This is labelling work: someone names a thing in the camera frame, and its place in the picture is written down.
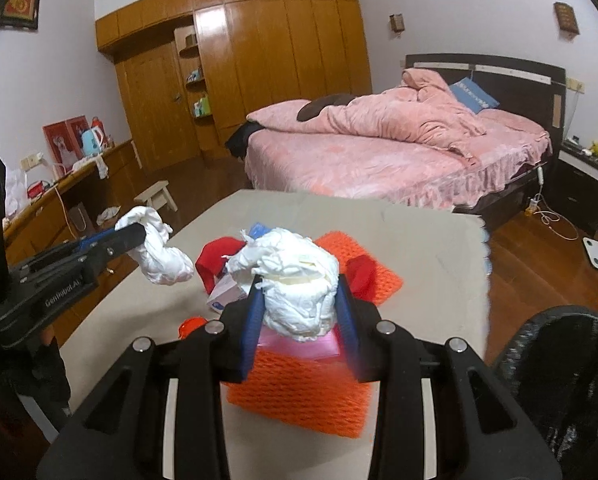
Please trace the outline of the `large white tissue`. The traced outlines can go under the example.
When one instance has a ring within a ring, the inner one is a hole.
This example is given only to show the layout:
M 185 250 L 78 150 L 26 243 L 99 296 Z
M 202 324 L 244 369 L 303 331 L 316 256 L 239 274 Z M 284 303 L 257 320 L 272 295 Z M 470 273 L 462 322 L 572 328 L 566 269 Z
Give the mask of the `large white tissue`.
M 311 238 L 274 228 L 229 257 L 226 273 L 245 292 L 263 293 L 263 324 L 298 342 L 315 341 L 334 327 L 339 261 Z

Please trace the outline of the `small white tissue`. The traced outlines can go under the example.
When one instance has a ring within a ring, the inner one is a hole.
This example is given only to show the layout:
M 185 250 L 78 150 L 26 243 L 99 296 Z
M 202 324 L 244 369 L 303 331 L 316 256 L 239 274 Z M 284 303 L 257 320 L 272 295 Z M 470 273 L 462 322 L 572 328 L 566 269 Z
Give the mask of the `small white tissue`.
M 155 285 L 174 285 L 190 280 L 194 275 L 192 260 L 177 247 L 170 247 L 172 228 L 162 221 L 153 207 L 135 206 L 115 224 L 119 231 L 131 224 L 140 224 L 145 237 L 129 256 L 139 265 L 145 278 Z

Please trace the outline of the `orange foam net wrap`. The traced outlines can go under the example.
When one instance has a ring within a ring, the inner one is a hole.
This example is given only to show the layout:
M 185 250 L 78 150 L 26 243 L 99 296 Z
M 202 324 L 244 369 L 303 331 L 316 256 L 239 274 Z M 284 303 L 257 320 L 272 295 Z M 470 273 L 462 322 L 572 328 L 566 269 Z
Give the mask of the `orange foam net wrap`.
M 316 244 L 338 259 L 357 299 L 380 306 L 403 285 L 398 274 L 346 233 L 326 233 Z M 342 356 L 310 361 L 259 348 L 248 378 L 227 388 L 227 400 L 288 425 L 356 439 L 369 412 L 371 386 L 353 378 Z

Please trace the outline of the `red plastic bag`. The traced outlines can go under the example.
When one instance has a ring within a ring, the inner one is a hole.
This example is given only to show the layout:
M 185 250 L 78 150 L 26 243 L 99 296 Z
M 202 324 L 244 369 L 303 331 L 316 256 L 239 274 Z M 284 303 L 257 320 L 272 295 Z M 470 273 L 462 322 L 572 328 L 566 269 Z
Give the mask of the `red plastic bag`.
M 179 339 L 184 340 L 190 333 L 193 333 L 197 328 L 203 327 L 206 323 L 206 318 L 201 316 L 188 318 L 179 326 Z

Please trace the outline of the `black trash bin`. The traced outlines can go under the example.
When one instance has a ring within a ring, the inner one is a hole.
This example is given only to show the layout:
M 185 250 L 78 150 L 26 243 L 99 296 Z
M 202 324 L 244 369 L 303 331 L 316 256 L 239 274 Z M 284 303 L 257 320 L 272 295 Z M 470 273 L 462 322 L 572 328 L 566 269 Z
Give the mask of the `black trash bin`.
M 492 364 L 534 423 L 565 479 L 598 479 L 598 314 L 580 306 L 540 312 Z

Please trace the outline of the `white tissue on floor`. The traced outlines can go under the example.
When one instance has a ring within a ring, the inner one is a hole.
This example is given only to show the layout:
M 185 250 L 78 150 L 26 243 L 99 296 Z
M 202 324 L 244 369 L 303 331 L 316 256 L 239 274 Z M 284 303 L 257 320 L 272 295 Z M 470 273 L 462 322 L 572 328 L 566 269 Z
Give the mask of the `white tissue on floor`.
M 104 209 L 96 218 L 96 224 L 102 228 L 103 226 L 110 226 L 111 224 L 115 224 L 116 218 L 118 217 L 120 211 L 119 206 L 108 207 Z

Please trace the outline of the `white blue medicine box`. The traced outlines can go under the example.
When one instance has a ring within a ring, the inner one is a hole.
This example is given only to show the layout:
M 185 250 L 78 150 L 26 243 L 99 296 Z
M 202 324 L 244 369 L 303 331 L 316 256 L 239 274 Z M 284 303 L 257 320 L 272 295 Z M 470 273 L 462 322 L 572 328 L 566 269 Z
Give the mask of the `white blue medicine box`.
M 225 274 L 215 283 L 206 304 L 214 312 L 222 313 L 226 306 L 247 297 L 249 287 L 237 283 L 231 275 Z

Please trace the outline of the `red cloth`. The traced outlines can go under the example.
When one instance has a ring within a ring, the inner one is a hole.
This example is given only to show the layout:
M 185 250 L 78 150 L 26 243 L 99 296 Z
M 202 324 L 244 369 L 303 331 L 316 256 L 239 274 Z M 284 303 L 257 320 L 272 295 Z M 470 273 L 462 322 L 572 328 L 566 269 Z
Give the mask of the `red cloth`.
M 230 236 L 223 236 L 211 240 L 203 246 L 201 253 L 195 261 L 195 269 L 203 283 L 207 294 L 212 292 L 215 283 L 222 275 L 226 261 L 236 255 L 246 245 L 244 240 Z

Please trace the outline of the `small white stool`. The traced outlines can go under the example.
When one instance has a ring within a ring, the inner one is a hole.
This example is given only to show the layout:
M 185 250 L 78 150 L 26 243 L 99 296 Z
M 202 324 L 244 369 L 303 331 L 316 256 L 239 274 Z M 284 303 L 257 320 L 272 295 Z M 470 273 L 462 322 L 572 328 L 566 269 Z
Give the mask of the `small white stool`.
M 134 203 L 159 210 L 167 206 L 171 211 L 177 212 L 179 207 L 169 191 L 169 181 L 160 180 L 150 185 L 149 188 L 134 197 Z

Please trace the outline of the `black clothing on bed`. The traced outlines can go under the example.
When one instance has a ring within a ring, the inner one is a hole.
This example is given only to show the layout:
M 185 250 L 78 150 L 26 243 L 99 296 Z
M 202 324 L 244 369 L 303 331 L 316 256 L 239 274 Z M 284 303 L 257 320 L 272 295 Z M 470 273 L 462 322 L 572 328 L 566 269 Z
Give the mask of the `black clothing on bed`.
M 244 159 L 247 155 L 249 138 L 256 132 L 263 129 L 259 122 L 244 122 L 241 124 L 224 143 L 235 158 Z

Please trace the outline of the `wooden wardrobe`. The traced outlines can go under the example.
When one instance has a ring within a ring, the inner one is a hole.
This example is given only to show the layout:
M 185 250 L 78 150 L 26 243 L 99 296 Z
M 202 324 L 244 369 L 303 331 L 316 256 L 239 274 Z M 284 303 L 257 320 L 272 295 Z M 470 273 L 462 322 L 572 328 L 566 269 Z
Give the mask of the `wooden wardrobe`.
M 220 157 L 261 107 L 372 89 L 359 0 L 139 0 L 95 38 L 150 172 Z

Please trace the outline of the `pink quilt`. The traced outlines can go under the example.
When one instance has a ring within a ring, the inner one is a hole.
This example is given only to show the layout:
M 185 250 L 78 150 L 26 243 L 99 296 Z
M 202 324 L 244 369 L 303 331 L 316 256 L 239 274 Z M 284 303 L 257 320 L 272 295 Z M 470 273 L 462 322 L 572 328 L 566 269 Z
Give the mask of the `pink quilt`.
M 419 144 L 477 164 L 470 140 L 486 133 L 481 120 L 459 102 L 433 70 L 406 68 L 399 86 L 358 96 L 346 105 L 328 105 L 316 117 L 301 122 L 303 101 L 286 101 L 247 116 L 267 130 L 288 133 L 341 134 Z

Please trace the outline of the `blue pillow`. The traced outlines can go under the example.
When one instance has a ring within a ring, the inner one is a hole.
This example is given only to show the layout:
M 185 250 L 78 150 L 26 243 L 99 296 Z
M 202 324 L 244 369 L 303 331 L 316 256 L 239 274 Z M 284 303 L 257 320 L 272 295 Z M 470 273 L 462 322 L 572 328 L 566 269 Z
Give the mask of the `blue pillow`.
M 450 90 L 455 99 L 471 110 L 479 114 L 482 110 L 491 110 L 500 106 L 500 102 L 486 93 L 479 84 L 476 84 L 469 77 L 464 77 L 451 84 Z

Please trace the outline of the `wall lamp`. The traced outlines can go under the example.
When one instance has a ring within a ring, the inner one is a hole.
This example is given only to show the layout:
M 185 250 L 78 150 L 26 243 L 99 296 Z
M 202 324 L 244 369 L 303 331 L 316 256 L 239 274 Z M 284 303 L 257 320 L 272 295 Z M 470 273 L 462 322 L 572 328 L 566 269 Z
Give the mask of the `wall lamp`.
M 389 16 L 390 29 L 395 35 L 401 35 L 405 30 L 404 18 L 401 13 L 391 14 Z
M 559 30 L 570 36 L 578 36 L 580 30 L 572 6 L 564 2 L 555 2 L 554 11 Z

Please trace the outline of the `right wall lamp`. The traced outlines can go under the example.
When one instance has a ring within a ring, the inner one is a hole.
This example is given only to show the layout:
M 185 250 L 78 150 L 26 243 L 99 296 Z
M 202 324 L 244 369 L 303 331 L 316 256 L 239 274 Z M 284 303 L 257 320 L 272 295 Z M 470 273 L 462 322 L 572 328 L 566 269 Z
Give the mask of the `right wall lamp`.
M 554 11 L 559 30 L 570 36 L 578 36 L 580 30 L 572 6 L 564 2 L 555 2 Z

